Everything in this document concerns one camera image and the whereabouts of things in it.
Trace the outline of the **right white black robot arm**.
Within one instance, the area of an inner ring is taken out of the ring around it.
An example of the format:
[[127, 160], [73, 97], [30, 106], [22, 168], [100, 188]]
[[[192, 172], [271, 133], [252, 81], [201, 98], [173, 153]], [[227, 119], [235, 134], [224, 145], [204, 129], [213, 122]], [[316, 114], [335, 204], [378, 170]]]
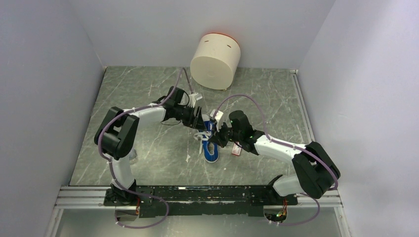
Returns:
[[266, 196], [271, 204], [279, 204], [286, 196], [299, 193], [319, 199], [340, 177], [337, 166], [315, 141], [305, 145], [269, 137], [265, 132], [253, 129], [241, 110], [228, 116], [212, 110], [209, 116], [210, 142], [220, 147], [234, 143], [243, 151], [275, 158], [293, 167], [294, 174], [279, 175], [269, 183]]

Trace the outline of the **blue canvas sneaker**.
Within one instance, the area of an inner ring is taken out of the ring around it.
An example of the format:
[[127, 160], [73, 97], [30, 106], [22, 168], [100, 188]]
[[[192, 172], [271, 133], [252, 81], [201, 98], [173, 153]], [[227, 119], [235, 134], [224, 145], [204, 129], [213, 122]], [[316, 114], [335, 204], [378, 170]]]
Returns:
[[218, 147], [217, 144], [210, 142], [209, 139], [213, 135], [215, 125], [210, 120], [209, 115], [204, 114], [203, 121], [206, 129], [199, 130], [198, 133], [195, 134], [195, 137], [201, 142], [199, 154], [204, 152], [205, 160], [209, 163], [214, 163], [219, 158]]

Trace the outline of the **white shoelace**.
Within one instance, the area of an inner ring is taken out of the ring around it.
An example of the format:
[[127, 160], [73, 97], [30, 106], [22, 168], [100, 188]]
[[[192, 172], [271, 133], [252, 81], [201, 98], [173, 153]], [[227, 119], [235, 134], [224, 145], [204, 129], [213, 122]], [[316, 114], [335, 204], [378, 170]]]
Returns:
[[207, 155], [214, 154], [214, 145], [209, 142], [209, 138], [211, 136], [210, 131], [199, 131], [193, 135], [194, 139], [200, 142], [199, 146], [199, 154], [204, 152]]

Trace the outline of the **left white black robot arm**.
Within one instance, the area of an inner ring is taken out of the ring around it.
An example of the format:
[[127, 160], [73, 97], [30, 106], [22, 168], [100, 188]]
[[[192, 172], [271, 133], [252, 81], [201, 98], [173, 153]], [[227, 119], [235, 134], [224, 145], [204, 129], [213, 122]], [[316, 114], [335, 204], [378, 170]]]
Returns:
[[110, 166], [111, 195], [114, 201], [131, 205], [136, 201], [136, 181], [133, 177], [129, 156], [134, 153], [137, 130], [154, 122], [175, 119], [184, 126], [204, 130], [202, 100], [199, 93], [188, 94], [178, 87], [170, 87], [167, 95], [147, 106], [133, 109], [109, 109], [94, 138], [100, 155]]

